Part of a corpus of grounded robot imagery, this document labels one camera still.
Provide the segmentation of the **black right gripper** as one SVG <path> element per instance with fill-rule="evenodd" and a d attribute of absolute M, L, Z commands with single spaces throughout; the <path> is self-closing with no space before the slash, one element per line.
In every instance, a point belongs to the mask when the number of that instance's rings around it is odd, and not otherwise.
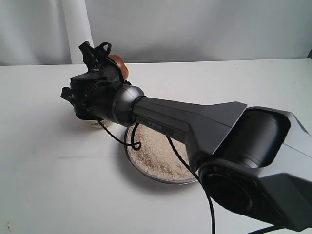
<path fill-rule="evenodd" d="M 84 73 L 72 77 L 70 87 L 63 87 L 60 96 L 73 106 L 81 120 L 111 119 L 115 93 L 130 84 L 119 75 Z"/>

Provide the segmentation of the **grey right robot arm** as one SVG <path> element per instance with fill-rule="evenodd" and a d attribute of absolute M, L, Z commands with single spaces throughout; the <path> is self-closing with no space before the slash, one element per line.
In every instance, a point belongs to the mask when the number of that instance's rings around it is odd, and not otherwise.
<path fill-rule="evenodd" d="M 275 228 L 311 227 L 312 137 L 293 113 L 156 99 L 89 73 L 72 77 L 61 97 L 80 119 L 139 123 L 183 143 L 191 172 L 223 208 Z"/>

